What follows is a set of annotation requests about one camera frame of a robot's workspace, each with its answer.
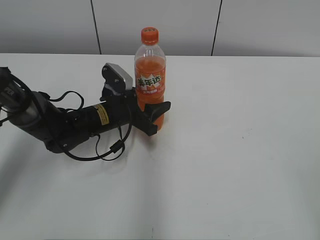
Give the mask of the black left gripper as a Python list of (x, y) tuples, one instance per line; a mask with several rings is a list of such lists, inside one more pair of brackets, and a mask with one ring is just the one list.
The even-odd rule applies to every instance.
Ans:
[(134, 89), (124, 95), (101, 97), (109, 123), (104, 125), (104, 130), (111, 130), (117, 126), (131, 123), (148, 136), (155, 135), (164, 123), (164, 116), (171, 108), (171, 102), (165, 101), (155, 104), (145, 104), (141, 110)]

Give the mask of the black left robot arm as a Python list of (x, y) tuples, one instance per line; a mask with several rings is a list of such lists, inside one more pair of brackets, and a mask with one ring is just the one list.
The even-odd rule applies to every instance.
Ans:
[(52, 99), (45, 92), (31, 91), (8, 67), (0, 69), (0, 105), (7, 111), (2, 123), (9, 121), (36, 139), (47, 150), (60, 154), (71, 151), (90, 137), (129, 124), (152, 136), (155, 121), (166, 113), (171, 103), (138, 106), (132, 77), (119, 65), (106, 63), (101, 70), (105, 80), (100, 103), (77, 109), (54, 106), (66, 95)]

